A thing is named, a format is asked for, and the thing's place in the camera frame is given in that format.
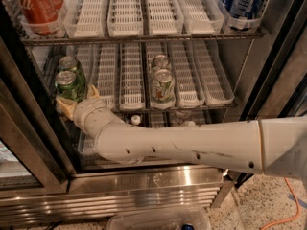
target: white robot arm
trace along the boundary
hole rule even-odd
[[[124,123],[99,98],[78,103],[74,122],[105,159],[159,156],[245,173],[300,178],[307,188],[307,117],[145,128]]]

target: refrigerator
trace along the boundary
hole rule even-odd
[[[65,0],[69,6],[59,14],[59,35],[44,37],[31,33],[16,0],[1,0],[0,226],[178,205],[219,207],[233,186],[251,176],[155,156],[134,165],[101,157],[94,152],[94,140],[57,106],[55,78],[65,56],[78,59],[87,82],[97,87],[118,118],[130,123],[137,115],[146,128],[306,115],[306,0],[264,0],[259,27],[245,32],[218,23],[224,13],[217,3],[215,9],[208,8],[218,24],[210,24],[214,31],[209,34],[191,33],[186,21],[179,33],[172,31],[177,25],[161,24],[159,30],[151,23],[154,8],[149,0],[127,5],[125,14],[131,12],[136,20],[132,28],[121,29],[114,17],[116,1],[99,0],[103,19],[98,23],[95,8],[83,11],[85,0]],[[174,1],[172,12],[182,26],[188,11],[180,6],[184,0]],[[90,12],[92,31],[72,22]],[[189,66],[183,71],[186,79],[174,72],[177,102],[170,108],[152,106],[149,65],[157,54],[167,55],[173,65]],[[207,55],[216,68],[217,95],[205,85],[209,78],[201,71]],[[129,57],[134,61],[125,65]],[[182,98],[190,93],[185,80],[195,84],[196,104]],[[134,92],[127,87],[131,81],[140,86]]]

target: orange cable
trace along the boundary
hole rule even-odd
[[[287,183],[287,186],[288,186],[288,188],[290,189],[292,195],[293,195],[294,198],[295,198],[296,209],[297,209],[296,215],[293,216],[293,217],[291,217],[291,218],[284,218],[284,219],[281,219],[281,220],[273,221],[273,222],[271,222],[271,223],[269,223],[269,224],[264,225],[264,226],[261,228],[261,230],[268,229],[269,227],[272,227],[272,226],[277,225],[277,224],[282,224],[282,223],[286,223],[286,222],[295,220],[295,219],[297,219],[297,218],[299,217],[299,214],[300,214],[300,207],[299,207],[299,203],[298,203],[297,196],[296,196],[294,190],[292,189],[292,187],[291,187],[291,185],[290,185],[288,179],[287,179],[287,178],[284,178],[284,179],[285,179],[285,181],[286,181],[286,183]]]

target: beverage cooler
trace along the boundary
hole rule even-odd
[[[219,207],[252,172],[161,158],[155,147],[134,160],[99,155],[66,115],[74,105],[57,102],[59,61],[77,59],[82,98],[94,93],[131,126],[305,115],[306,0],[258,1],[257,15],[242,18],[226,8],[231,0],[63,0],[57,19],[39,24],[23,12],[39,9],[31,0],[1,0],[0,226]],[[165,99],[154,84],[161,55],[173,78]]]

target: white bottle cap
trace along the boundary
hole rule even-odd
[[[141,123],[141,117],[139,115],[133,115],[131,117],[131,122],[133,125],[138,126]]]

